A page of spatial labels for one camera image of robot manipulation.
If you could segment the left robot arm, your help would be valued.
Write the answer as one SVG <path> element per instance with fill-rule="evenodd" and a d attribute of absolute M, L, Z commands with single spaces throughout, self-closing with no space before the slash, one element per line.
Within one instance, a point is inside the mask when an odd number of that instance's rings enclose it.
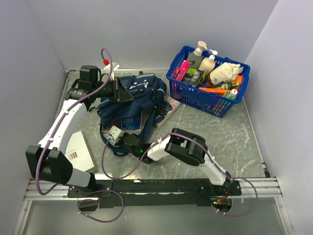
<path fill-rule="evenodd" d="M 39 194 L 48 194 L 41 190 L 41 180 L 54 186 L 79 187 L 86 197 L 96 193 L 94 174 L 76 169 L 65 153 L 77 125 L 96 99 L 108 98 L 115 102 L 133 100 L 120 79 L 114 76 L 119 66 L 117 62 L 108 63 L 102 70 L 97 66 L 82 66 L 79 78 L 66 93 L 61 111 L 48 133 L 36 146 L 27 148 L 26 159 Z"/>

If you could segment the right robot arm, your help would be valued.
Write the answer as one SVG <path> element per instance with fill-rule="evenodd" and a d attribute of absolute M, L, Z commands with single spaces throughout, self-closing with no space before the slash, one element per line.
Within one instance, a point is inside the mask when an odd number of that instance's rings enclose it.
<path fill-rule="evenodd" d="M 219 195 L 226 194 L 231 188 L 230 175 L 211 156 L 205 139 L 199 135 L 174 128 L 154 143 L 144 142 L 138 135 L 127 133 L 122 134 L 116 142 L 147 163 L 172 156 L 185 164 L 199 167 Z"/>

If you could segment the Jane Eyre blue book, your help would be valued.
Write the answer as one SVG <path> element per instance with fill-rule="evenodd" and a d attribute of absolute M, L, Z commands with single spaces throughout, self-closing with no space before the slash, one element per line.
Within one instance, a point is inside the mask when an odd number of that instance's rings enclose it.
<path fill-rule="evenodd" d="M 117 121 L 108 127 L 102 126 L 100 128 L 100 131 L 103 134 L 108 134 L 109 130 L 113 126 L 116 126 L 119 129 L 121 129 L 121 130 L 123 130 L 129 134 L 132 134 L 132 133 L 139 134 L 142 131 L 141 122 L 142 122 L 142 114 L 138 113 L 137 115 L 135 115 L 133 117 L 129 117 L 129 118 L 125 118 L 123 120 Z"/>

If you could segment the Little Women floral book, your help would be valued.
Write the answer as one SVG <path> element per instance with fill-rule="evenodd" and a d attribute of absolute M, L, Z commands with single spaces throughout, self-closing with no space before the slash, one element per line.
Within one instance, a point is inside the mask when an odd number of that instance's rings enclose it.
<path fill-rule="evenodd" d="M 170 96 L 166 96 L 160 108 L 157 110 L 154 121 L 155 127 L 160 127 L 178 109 L 180 102 Z"/>

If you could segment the navy blue student backpack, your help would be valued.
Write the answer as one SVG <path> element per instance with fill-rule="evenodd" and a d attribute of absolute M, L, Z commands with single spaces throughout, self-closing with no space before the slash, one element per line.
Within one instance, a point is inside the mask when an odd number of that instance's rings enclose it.
<path fill-rule="evenodd" d="M 164 101 L 167 85 L 153 73 L 123 76 L 120 81 L 122 86 L 134 97 L 134 100 L 111 102 L 108 98 L 101 98 L 97 107 L 100 126 L 109 127 L 118 121 L 133 118 L 142 111 L 152 110 L 142 132 L 138 135 L 142 141 L 146 141 L 155 124 L 158 110 Z"/>

